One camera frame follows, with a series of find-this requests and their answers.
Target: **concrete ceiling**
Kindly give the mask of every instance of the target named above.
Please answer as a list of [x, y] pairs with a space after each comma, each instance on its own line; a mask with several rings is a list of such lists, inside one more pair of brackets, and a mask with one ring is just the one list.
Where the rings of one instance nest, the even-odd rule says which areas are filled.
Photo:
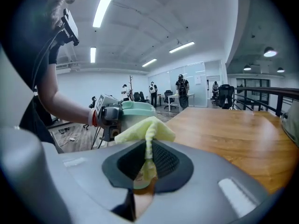
[[[151, 71], [183, 56], [223, 49], [230, 0], [112, 0], [100, 28], [93, 28], [99, 0], [69, 5], [80, 43], [60, 49], [58, 62], [83, 68], [101, 67]], [[196, 44], [175, 54], [180, 44]], [[90, 64], [90, 47], [97, 47]], [[158, 61], [142, 67], [156, 58]]]
[[[278, 54], [264, 57], [264, 49], [268, 46]], [[244, 66], [249, 63], [258, 66], [244, 71]], [[250, 0], [247, 24], [227, 71], [230, 74], [260, 74], [265, 67], [271, 75], [299, 71], [297, 44], [281, 13], [270, 0]], [[278, 67], [283, 67], [285, 73], [277, 73]]]

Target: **wooden tabletop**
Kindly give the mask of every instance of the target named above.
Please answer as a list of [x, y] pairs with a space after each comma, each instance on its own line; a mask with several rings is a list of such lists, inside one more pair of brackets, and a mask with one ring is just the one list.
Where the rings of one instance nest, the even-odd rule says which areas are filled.
[[288, 183], [299, 161], [299, 148], [269, 112], [188, 107], [166, 124], [175, 142], [224, 157], [269, 193]]

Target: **white shirt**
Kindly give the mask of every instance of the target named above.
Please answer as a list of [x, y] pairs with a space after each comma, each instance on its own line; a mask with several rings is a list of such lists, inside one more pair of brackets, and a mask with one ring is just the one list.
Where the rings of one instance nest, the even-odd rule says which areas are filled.
[[123, 87], [122, 91], [126, 92], [126, 93], [122, 93], [122, 98], [123, 99], [128, 98], [128, 96], [129, 96], [129, 89], [128, 89], [128, 87]]

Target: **floor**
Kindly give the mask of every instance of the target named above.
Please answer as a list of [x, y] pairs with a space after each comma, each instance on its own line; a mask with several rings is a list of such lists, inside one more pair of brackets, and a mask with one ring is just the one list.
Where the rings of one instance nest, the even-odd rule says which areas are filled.
[[[156, 112], [157, 118], [166, 123], [178, 114], [178, 107], [173, 107], [170, 112], [168, 111], [168, 107], [165, 109], [164, 107], [164, 104], [158, 106]], [[208, 100], [208, 108], [218, 109], [219, 107]], [[55, 137], [65, 153], [90, 150], [94, 139], [94, 131], [92, 129], [93, 128], [90, 127], [86, 130], [83, 128], [83, 125], [75, 125], [70, 127], [70, 129], [63, 134], [59, 131], [55, 132]], [[100, 130], [98, 137], [101, 137], [102, 134], [103, 132]]]

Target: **office chair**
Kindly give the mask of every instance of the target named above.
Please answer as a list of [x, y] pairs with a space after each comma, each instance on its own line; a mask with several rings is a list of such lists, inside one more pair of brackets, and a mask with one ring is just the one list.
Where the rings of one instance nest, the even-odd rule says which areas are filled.
[[141, 100], [141, 102], [143, 102], [143, 103], [147, 103], [147, 102], [148, 102], [148, 99], [145, 99], [145, 98], [144, 98], [144, 95], [143, 95], [143, 92], [142, 92], [142, 91], [139, 93], [139, 95], [140, 95], [140, 100]]
[[228, 84], [223, 84], [218, 88], [219, 102], [218, 106], [222, 109], [228, 110], [233, 105], [233, 93], [235, 88]]
[[218, 104], [218, 90], [212, 90], [212, 93], [213, 93], [213, 96], [212, 96], [212, 99], [214, 99], [213, 101], [212, 101], [212, 104]]
[[[95, 102], [96, 102], [96, 100], [97, 100], [97, 99], [96, 99], [96, 97], [95, 97], [95, 96], [94, 96], [94, 97], [92, 97], [92, 101], [93, 101], [93, 102], [92, 102], [92, 103], [89, 105], [89, 108], [91, 108], [91, 109], [92, 109], [92, 108], [94, 108], [94, 107], [95, 107]], [[89, 127], [89, 125], [83, 125], [83, 128], [84, 128], [84, 129], [86, 129], [86, 130], [88, 130], [88, 127]]]
[[135, 102], [140, 102], [140, 94], [138, 92], [134, 93], [134, 101]]
[[[168, 96], [170, 96], [170, 95], [173, 95], [172, 91], [170, 91], [170, 90], [167, 90], [167, 91], [164, 93], [164, 97], [165, 97], [165, 98], [164, 98], [164, 103], [167, 103], [167, 104], [168, 104]], [[174, 102], [174, 98], [170, 98], [170, 99], [169, 99], [169, 102], [170, 102], [170, 109], [172, 109], [173, 107], [176, 108], [176, 106], [171, 105], [171, 103]]]

